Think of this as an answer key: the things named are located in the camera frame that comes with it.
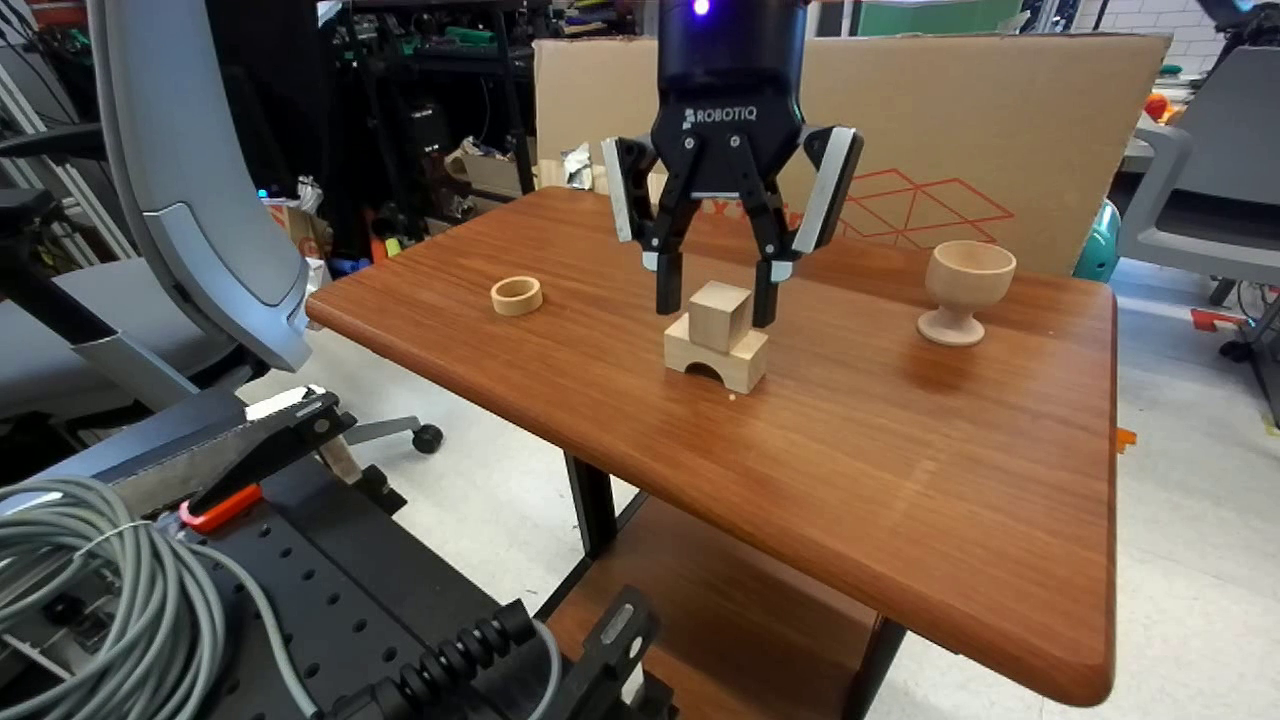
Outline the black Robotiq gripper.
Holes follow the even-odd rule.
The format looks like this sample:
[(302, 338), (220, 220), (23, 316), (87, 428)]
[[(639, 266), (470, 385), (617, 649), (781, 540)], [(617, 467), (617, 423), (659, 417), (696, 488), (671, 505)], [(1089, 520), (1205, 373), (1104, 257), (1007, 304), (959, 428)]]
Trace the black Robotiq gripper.
[(808, 0), (659, 0), (654, 124), (598, 142), (617, 235), (654, 253), (659, 316), (680, 306), (682, 207), (700, 198), (764, 216), (751, 224), (757, 327), (775, 319), (797, 257), (831, 241), (864, 139), (803, 124), (803, 33)]

